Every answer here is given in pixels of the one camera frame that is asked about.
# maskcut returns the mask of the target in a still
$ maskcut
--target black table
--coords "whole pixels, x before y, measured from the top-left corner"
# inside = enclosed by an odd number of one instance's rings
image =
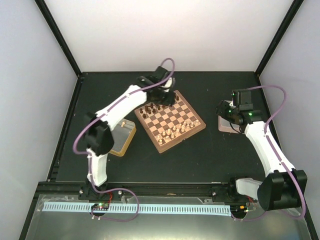
[[[146,72],[86,73],[59,159],[56,181],[83,182],[88,160],[75,155],[72,145],[84,128],[84,115],[95,113],[120,96],[138,76]],[[125,118],[135,122],[136,134],[123,157],[108,155],[110,183],[226,183],[231,177],[262,181],[263,166],[250,141],[242,134],[218,130],[215,109],[220,100],[230,100],[231,91],[259,85],[253,72],[176,72],[179,90],[206,123],[206,128],[159,154],[146,131],[131,112]],[[255,109],[268,118],[261,90],[252,91]],[[79,150],[85,149],[80,141]]]

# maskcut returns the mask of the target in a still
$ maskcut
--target wooden chessboard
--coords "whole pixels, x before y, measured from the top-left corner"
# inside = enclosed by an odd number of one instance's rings
[[[181,93],[178,90],[174,92],[176,99],[172,107],[148,103],[134,111],[159,153],[163,153],[206,128],[204,121]]]

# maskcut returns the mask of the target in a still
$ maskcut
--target white wall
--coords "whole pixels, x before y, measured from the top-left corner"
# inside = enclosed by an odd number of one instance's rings
[[[304,1],[261,75],[263,84],[277,84],[288,93],[287,104],[275,118],[283,151],[308,176],[306,200],[320,231],[320,1]],[[282,94],[267,90],[275,111]]]
[[[33,0],[0,1],[0,239],[19,238],[76,75]]]
[[[293,0],[46,0],[82,71],[255,71]]]

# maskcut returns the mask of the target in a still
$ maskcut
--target black frame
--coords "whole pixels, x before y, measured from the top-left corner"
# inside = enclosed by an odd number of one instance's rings
[[[62,51],[64,52],[66,58],[68,59],[70,65],[72,66],[74,73],[77,75],[78,79],[75,85],[75,89],[71,98],[71,102],[66,114],[66,118],[62,127],[62,131],[57,143],[56,151],[53,156],[53,160],[49,169],[49,173],[47,176],[47,181],[45,182],[39,182],[37,189],[35,191],[34,197],[31,202],[30,209],[28,211],[23,229],[21,231],[20,240],[23,240],[26,238],[28,229],[32,220],[32,216],[37,204],[37,201],[39,199],[39,195],[42,194],[56,194],[56,195],[79,195],[79,190],[82,187],[81,182],[55,182],[58,169],[59,169],[59,161],[62,154],[62,149],[64,147],[64,142],[67,137],[67,133],[69,130],[69,126],[71,123],[71,118],[79,97],[79,93],[82,87],[83,79],[82,77],[83,72],[81,72],[76,60],[74,59],[62,33],[60,32],[52,14],[50,13],[50,10],[48,6],[46,5],[45,0],[34,0],[39,7],[43,17],[45,18],[46,22],[48,23],[52,33],[54,34],[56,40],[58,41]],[[286,13],[281,25],[279,26],[275,36],[273,37],[267,51],[265,52],[258,68],[255,71],[256,75],[256,81],[259,85],[261,85],[260,82],[260,75],[263,72],[264,68],[266,67],[268,61],[270,60],[272,54],[274,53],[275,49],[277,48],[280,40],[282,39],[283,35],[285,34],[287,28],[289,27],[291,21],[293,20],[294,16],[298,12],[301,4],[304,0],[293,0],[288,12]],[[267,101],[264,95],[263,90],[260,90],[263,96],[263,101],[266,106]],[[274,123],[270,123],[270,127],[275,133],[275,127]],[[277,143],[279,143],[278,136],[274,136]],[[187,196],[206,196],[208,197],[214,188],[225,188],[225,184],[220,183],[212,183],[212,184],[149,184],[149,183],[141,183],[141,184],[128,184],[128,183],[118,183],[117,186],[108,186],[113,187],[123,187],[126,186],[127,188],[134,189],[137,195],[144,195],[144,196],[150,196],[150,195],[162,195],[165,193],[168,193],[168,190],[170,193],[176,193],[177,195],[187,195]],[[313,224],[309,209],[307,207],[305,220],[307,223],[307,227],[309,229],[310,235],[312,239],[318,239],[318,235],[315,229],[315,226]]]

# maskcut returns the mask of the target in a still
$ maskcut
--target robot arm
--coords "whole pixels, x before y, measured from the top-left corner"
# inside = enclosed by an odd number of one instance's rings
[[[114,145],[111,132],[118,122],[146,101],[166,106],[172,106],[174,103],[175,93],[171,90],[175,83],[173,78],[169,78],[163,85],[145,91],[142,89],[160,82],[167,75],[168,71],[159,66],[151,76],[139,77],[135,85],[131,85],[110,105],[97,111],[95,114],[88,113],[86,115],[88,123],[102,116],[84,134],[84,139],[87,143],[86,150],[90,153],[88,158],[91,158],[87,178],[90,182],[93,179],[93,183],[97,187],[107,180],[107,156]]]
[[[307,184],[305,172],[296,170],[288,161],[272,136],[269,127],[265,132],[262,112],[253,109],[251,92],[244,89],[234,90],[232,97],[231,103],[221,101],[216,113],[230,123],[240,126],[240,131],[254,146],[266,176],[263,182],[252,178],[236,179],[234,182],[236,192],[258,200],[265,211],[300,207],[301,201],[297,189],[282,163],[291,170],[302,193],[304,193]]]

